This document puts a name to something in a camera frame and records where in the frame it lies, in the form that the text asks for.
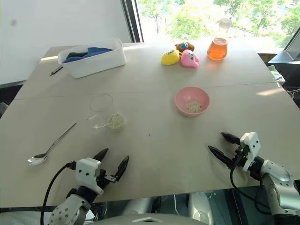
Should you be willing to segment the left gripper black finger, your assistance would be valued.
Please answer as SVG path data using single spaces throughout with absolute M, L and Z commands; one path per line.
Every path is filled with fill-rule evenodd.
M 117 172 L 114 175 L 115 181 L 119 181 L 120 180 L 120 178 L 122 177 L 122 175 L 124 174 L 124 172 L 125 172 L 125 170 L 127 168 L 128 162 L 129 162 L 129 155 L 127 155 L 122 160 L 122 162 L 120 163 L 120 165 L 118 166 L 118 170 L 117 170 Z
M 102 161 L 104 159 L 104 157 L 106 156 L 107 152 L 108 152 L 108 148 L 105 148 L 103 150 L 101 150 L 98 154 L 96 154 L 93 159 L 97 160 L 97 161 Z

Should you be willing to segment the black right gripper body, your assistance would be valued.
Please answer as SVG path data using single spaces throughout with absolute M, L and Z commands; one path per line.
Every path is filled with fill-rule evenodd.
M 247 145 L 241 147 L 239 146 L 236 150 L 235 150 L 235 156 L 232 159 L 232 164 L 231 164 L 231 168 L 234 167 L 243 167 L 246 160 L 247 160 L 247 155 L 249 153 L 249 147 Z

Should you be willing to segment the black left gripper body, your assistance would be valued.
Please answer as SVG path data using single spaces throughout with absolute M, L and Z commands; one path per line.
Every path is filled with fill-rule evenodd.
M 107 175 L 106 170 L 100 169 L 100 173 L 97 176 L 97 185 L 104 190 L 109 183 L 115 183 L 116 177 L 113 175 Z

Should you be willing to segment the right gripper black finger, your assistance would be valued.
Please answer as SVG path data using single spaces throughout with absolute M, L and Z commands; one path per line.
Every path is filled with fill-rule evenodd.
M 221 135 L 223 136 L 223 138 L 232 143 L 232 144 L 240 144 L 240 138 L 235 136 L 235 135 L 232 135 L 230 133 L 227 133 L 227 132 L 221 132 Z
M 222 151 L 210 145 L 208 146 L 208 148 L 217 159 L 224 163 L 228 168 L 231 167 L 232 160 L 228 158 Z

